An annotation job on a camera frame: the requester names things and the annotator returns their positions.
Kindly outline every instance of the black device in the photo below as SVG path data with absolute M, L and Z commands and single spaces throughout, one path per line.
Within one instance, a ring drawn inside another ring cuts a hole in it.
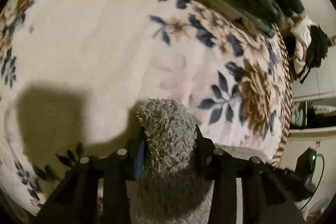
M 258 157 L 234 158 L 204 138 L 198 127 L 196 131 L 199 173 L 206 180 L 214 180 L 208 224 L 236 223 L 236 178 L 242 180 L 244 224 L 305 223 L 281 183 Z M 100 223 L 131 224 L 125 181 L 140 175 L 145 153 L 142 128 L 124 149 L 107 158 L 81 158 L 43 205 L 34 224 L 95 224 L 100 178 L 104 178 Z
M 310 198 L 316 189 L 312 177 L 316 165 L 316 150 L 308 148 L 296 161 L 295 171 L 268 165 L 294 202 Z

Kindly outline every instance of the gray fuzzy fabric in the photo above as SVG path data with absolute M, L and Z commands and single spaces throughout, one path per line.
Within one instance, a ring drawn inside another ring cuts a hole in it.
M 140 106 L 138 118 L 146 129 L 148 151 L 142 175 L 127 182 L 132 223 L 207 223 L 213 182 L 196 172 L 192 117 L 175 100 L 150 99 Z M 235 157 L 266 159 L 255 150 L 220 147 Z M 237 192 L 242 192 L 239 184 Z M 237 218 L 242 219 L 241 208 Z

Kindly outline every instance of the white blanket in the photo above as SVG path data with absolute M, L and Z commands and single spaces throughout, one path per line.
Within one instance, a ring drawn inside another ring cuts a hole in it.
M 146 98 L 179 99 L 215 143 L 271 159 L 286 100 L 281 36 L 194 0 L 10 0 L 0 15 L 0 184 L 36 214 L 84 154 L 137 133 Z

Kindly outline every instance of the striped fabric edge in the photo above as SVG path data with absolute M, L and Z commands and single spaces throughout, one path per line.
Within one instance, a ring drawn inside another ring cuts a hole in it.
M 273 166 L 279 167 L 280 161 L 284 152 L 285 145 L 287 143 L 287 138 L 289 134 L 289 125 L 290 125 L 290 118 L 291 118 L 291 108 L 292 108 L 292 85 L 289 75 L 289 65 L 288 65 L 288 54 L 286 50 L 286 46 L 284 43 L 284 40 L 280 34 L 280 31 L 278 27 L 276 26 L 276 34 L 279 39 L 280 43 L 280 50 L 281 50 L 281 59 L 282 59 L 282 65 L 285 72 L 285 106 L 284 106 L 284 119 L 283 119 L 283 131 L 280 137 L 280 140 L 278 142 L 278 149 L 274 153 L 272 159 L 270 160 L 270 163 Z

